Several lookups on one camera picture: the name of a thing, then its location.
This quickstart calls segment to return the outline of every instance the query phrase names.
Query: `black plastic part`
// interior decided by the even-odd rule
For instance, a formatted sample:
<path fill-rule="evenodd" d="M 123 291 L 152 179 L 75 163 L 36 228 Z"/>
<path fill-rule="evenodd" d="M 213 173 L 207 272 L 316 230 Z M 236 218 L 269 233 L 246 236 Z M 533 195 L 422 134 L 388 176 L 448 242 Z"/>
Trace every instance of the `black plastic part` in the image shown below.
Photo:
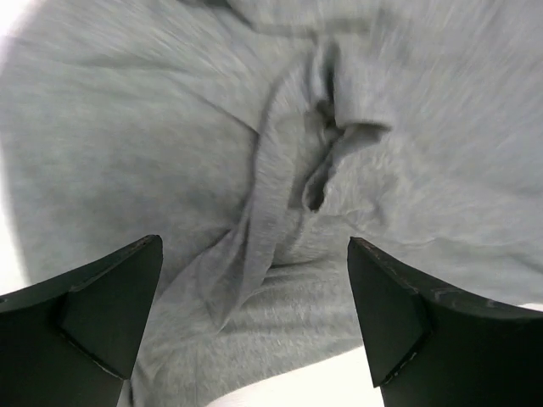
<path fill-rule="evenodd" d="M 0 406 L 115 407 L 161 267 L 148 236 L 0 298 Z"/>
<path fill-rule="evenodd" d="M 466 292 L 360 238 L 349 276 L 386 407 L 543 405 L 543 313 Z"/>

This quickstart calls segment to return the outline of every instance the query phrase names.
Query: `fabric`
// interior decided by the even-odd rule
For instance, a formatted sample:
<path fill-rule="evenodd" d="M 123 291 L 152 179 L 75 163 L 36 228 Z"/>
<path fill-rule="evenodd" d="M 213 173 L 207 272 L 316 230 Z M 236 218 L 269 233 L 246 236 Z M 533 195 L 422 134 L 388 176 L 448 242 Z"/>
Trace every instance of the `fabric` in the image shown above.
<path fill-rule="evenodd" d="M 255 5 L 46 0 L 0 76 L 31 282 L 165 239 L 123 405 L 203 406 L 359 347 L 351 235 L 543 298 L 543 6 Z"/>

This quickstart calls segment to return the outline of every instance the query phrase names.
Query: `gray cloth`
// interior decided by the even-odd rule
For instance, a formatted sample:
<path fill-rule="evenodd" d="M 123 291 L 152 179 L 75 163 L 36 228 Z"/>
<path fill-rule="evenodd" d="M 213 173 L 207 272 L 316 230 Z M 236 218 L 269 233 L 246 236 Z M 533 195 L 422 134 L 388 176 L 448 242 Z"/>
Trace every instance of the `gray cloth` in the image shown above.
<path fill-rule="evenodd" d="M 0 77 L 37 282 L 148 233 L 121 405 L 205 406 L 361 344 L 349 237 L 543 300 L 543 6 L 48 0 Z"/>

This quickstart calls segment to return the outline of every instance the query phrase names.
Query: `crumpled gray fabric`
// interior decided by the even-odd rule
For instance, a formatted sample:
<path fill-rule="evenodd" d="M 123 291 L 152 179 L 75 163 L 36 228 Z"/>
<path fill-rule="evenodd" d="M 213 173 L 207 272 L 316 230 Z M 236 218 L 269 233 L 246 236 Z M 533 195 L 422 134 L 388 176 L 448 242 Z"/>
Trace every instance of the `crumpled gray fabric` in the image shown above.
<path fill-rule="evenodd" d="M 49 0 L 0 76 L 33 281 L 165 239 L 120 405 L 205 406 L 360 346 L 353 235 L 543 299 L 542 6 L 256 4 Z"/>

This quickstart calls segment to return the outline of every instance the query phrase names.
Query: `gray t-shirt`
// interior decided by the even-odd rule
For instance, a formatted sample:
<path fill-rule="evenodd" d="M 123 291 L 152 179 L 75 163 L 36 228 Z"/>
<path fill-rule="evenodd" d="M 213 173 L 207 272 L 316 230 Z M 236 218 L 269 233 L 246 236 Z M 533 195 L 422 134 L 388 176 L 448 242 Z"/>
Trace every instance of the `gray t-shirt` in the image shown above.
<path fill-rule="evenodd" d="M 136 407 L 205 406 L 359 346 L 353 235 L 541 301 L 542 17 L 535 0 L 46 2 L 0 76 L 31 280 L 164 238 Z"/>

